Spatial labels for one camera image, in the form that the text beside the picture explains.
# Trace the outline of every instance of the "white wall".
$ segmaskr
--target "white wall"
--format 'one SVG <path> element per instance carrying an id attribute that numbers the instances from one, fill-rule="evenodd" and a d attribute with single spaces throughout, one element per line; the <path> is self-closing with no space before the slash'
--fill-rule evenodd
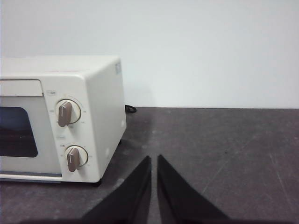
<path id="1" fill-rule="evenodd" d="M 299 0 L 2 0 L 1 55 L 117 54 L 127 104 L 299 108 Z"/>

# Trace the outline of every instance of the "oven door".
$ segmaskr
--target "oven door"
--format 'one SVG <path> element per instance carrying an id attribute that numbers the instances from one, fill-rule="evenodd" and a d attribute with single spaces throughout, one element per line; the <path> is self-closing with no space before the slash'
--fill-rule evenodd
<path id="1" fill-rule="evenodd" d="M 0 86 L 0 173 L 61 176 L 40 82 L 1 80 Z"/>

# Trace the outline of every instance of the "glass window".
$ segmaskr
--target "glass window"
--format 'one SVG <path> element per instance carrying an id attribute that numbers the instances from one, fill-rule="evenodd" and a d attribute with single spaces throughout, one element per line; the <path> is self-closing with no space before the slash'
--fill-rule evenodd
<path id="1" fill-rule="evenodd" d="M 0 156 L 37 156 L 29 117 L 23 108 L 0 107 Z"/>

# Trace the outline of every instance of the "oven foot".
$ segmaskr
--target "oven foot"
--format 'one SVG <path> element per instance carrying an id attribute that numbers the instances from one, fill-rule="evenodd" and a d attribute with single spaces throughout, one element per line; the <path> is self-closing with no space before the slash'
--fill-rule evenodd
<path id="1" fill-rule="evenodd" d="M 102 179 L 100 179 L 100 180 L 99 180 L 98 182 L 96 182 L 96 183 L 91 183 L 91 185 L 92 185 L 93 187 L 97 188 L 98 186 L 101 185 L 101 183 L 102 183 Z"/>

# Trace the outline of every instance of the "oven top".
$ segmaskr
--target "oven top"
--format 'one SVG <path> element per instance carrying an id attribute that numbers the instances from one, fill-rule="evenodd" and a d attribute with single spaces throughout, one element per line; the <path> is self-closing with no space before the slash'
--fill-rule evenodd
<path id="1" fill-rule="evenodd" d="M 27 77 L 31 74 L 84 74 L 106 67 L 118 56 L 35 56 L 1 58 L 1 79 Z"/>

